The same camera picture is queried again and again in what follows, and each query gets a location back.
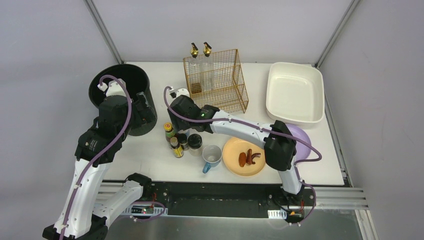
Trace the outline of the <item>yellow cap green bottle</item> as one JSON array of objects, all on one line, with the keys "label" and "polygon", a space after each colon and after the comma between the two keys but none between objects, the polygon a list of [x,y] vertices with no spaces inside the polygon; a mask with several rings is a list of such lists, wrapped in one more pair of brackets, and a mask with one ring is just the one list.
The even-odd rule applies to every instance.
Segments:
[{"label": "yellow cap green bottle", "polygon": [[164,132],[165,132],[165,139],[169,143],[171,141],[171,138],[175,137],[176,132],[175,132],[171,122],[166,122],[163,125],[163,128],[164,128]]}]

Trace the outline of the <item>glass bottle with brown sauce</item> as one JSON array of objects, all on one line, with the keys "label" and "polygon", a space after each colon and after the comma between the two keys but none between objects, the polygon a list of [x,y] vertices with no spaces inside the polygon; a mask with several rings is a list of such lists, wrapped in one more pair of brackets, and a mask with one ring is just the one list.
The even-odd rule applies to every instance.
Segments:
[{"label": "glass bottle with brown sauce", "polygon": [[190,89],[193,94],[198,94],[202,92],[202,84],[201,84],[201,76],[199,75],[200,71],[200,62],[198,59],[199,49],[195,45],[194,42],[191,43],[190,50],[191,58],[189,59],[189,81],[190,81]]}]

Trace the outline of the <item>glass oil bottle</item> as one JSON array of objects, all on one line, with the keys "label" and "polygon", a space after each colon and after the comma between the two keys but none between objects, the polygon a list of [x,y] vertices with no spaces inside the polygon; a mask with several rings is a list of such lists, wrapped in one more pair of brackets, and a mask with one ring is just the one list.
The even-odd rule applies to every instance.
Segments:
[{"label": "glass oil bottle", "polygon": [[204,90],[211,91],[214,89],[215,68],[214,61],[211,57],[212,47],[205,41],[204,43],[204,59],[202,63]]}]

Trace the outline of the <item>small yellow label bottle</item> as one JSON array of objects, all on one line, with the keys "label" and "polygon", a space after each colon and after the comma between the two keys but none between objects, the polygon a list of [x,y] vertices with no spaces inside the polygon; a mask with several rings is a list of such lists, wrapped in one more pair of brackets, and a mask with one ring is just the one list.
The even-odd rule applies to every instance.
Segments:
[{"label": "small yellow label bottle", "polygon": [[182,149],[181,144],[175,136],[170,138],[170,145],[173,150],[173,154],[176,158],[183,157],[184,150]]}]

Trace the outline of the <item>silver lid spice jar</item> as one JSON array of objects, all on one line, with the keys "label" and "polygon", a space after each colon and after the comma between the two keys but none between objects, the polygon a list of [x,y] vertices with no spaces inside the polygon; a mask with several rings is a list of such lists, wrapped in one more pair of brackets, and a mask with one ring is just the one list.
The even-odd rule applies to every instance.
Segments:
[{"label": "silver lid spice jar", "polygon": [[178,135],[182,135],[182,134],[184,134],[184,135],[186,135],[187,137],[189,137],[189,136],[190,136],[190,129],[186,129],[186,130],[179,130],[179,131],[177,132],[177,134],[178,134]]}]

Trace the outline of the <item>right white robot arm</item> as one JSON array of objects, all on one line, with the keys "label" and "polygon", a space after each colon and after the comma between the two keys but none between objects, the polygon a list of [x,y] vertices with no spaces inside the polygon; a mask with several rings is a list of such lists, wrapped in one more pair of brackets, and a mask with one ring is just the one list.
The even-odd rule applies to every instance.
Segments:
[{"label": "right white robot arm", "polygon": [[286,198],[300,200],[304,186],[295,170],[297,143],[304,141],[292,135],[282,121],[261,124],[235,117],[212,105],[198,107],[194,101],[180,95],[167,104],[169,117],[179,130],[224,134],[247,141],[264,151],[265,162],[278,171]]}]

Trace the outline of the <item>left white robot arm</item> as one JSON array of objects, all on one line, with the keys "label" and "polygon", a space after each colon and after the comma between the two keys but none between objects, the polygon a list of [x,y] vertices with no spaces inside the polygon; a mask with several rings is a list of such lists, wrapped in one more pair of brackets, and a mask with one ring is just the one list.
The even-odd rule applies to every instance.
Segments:
[{"label": "left white robot arm", "polygon": [[142,136],[157,122],[149,90],[114,93],[98,103],[99,115],[83,133],[75,151],[71,187],[58,220],[42,233],[47,240],[103,240],[112,223],[144,194],[151,178],[133,173],[102,206],[95,201],[100,185],[127,136]]}]

